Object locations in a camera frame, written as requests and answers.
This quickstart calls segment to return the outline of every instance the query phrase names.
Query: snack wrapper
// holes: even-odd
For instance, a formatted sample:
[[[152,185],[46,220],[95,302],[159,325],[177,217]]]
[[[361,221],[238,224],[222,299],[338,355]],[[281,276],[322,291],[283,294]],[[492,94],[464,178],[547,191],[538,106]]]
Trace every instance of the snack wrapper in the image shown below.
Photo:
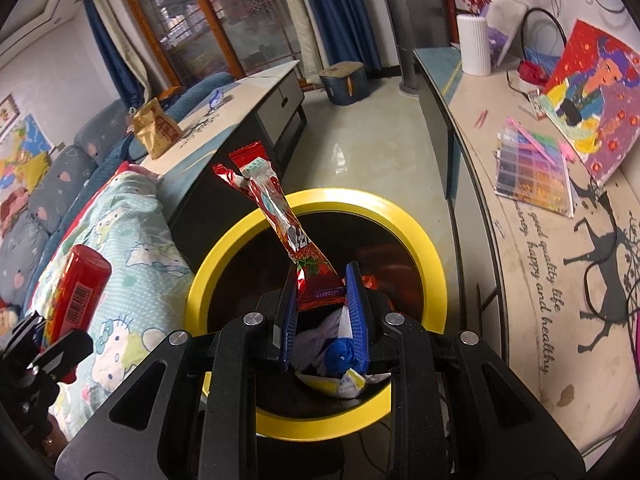
[[[100,253],[84,245],[71,248],[47,314],[42,350],[75,328],[86,332],[110,277],[111,264]],[[75,380],[75,369],[61,379]]]
[[[133,116],[133,132],[153,160],[184,135],[178,123],[164,113],[157,98],[151,99]]]
[[[278,235],[298,272],[298,310],[344,302],[344,285],[324,254],[308,238],[284,197],[260,142],[231,153],[242,176],[221,164],[213,171],[230,186],[254,200]]]

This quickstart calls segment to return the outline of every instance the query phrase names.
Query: table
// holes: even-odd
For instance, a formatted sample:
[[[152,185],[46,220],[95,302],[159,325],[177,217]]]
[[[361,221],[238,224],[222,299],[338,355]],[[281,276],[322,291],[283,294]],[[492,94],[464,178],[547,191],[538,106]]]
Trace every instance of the table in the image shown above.
[[[626,302],[638,304],[638,200],[619,171],[603,199],[580,161],[569,167],[578,195],[573,219],[497,197],[495,149],[506,116],[529,130],[560,133],[518,108],[526,101],[508,88],[504,70],[463,74],[454,48],[418,49],[414,59],[449,202],[462,328],[481,333],[585,449],[622,427],[639,397],[637,316],[631,327],[626,322]],[[603,320],[588,309],[585,275]]]
[[[218,239],[256,206],[209,168],[234,168],[229,153],[259,140],[280,177],[306,125],[297,61],[264,70],[223,88],[216,111],[204,99],[184,118],[185,136],[142,166],[163,175],[158,198],[176,246],[194,272]]]

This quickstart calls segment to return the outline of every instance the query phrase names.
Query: trash bin rim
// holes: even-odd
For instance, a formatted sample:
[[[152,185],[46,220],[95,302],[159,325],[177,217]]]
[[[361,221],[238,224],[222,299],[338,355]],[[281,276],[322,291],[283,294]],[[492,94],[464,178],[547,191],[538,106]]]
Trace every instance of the trash bin rim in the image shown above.
[[[315,212],[355,214],[393,234],[411,255],[423,287],[422,325],[442,333],[447,318],[447,286],[440,257],[417,221],[402,208],[377,195],[354,189],[306,189],[287,195],[296,215]],[[256,209],[238,221],[209,251],[191,285],[184,316],[185,329],[193,335],[207,332],[208,308],[223,270],[236,253],[257,234],[270,228]],[[209,377],[203,392],[209,392]],[[373,424],[391,408],[391,386],[351,410],[316,419],[278,416],[257,410],[257,433],[280,440],[311,442],[338,438]]]

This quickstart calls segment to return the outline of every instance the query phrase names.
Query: pink pen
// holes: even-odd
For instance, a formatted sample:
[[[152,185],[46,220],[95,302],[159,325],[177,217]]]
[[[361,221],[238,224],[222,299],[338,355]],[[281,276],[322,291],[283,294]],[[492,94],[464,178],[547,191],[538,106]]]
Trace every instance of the pink pen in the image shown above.
[[[538,150],[538,153],[540,153],[540,155],[545,157],[546,160],[548,160],[553,166],[556,166],[555,161],[548,155],[542,145],[527,130],[525,130],[518,121],[507,117],[507,124],[516,128],[518,133],[522,134],[525,139],[527,139],[533,145],[533,147]]]

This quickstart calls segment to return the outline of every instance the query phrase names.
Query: barcode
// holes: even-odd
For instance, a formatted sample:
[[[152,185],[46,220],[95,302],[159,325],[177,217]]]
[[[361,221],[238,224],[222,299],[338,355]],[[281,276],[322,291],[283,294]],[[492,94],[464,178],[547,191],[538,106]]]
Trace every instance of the barcode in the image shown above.
[[[71,301],[69,307],[66,310],[65,323],[73,325],[74,328],[78,328],[84,317],[84,311],[89,304],[91,294],[94,290],[82,283],[76,283],[74,293],[71,295]]]

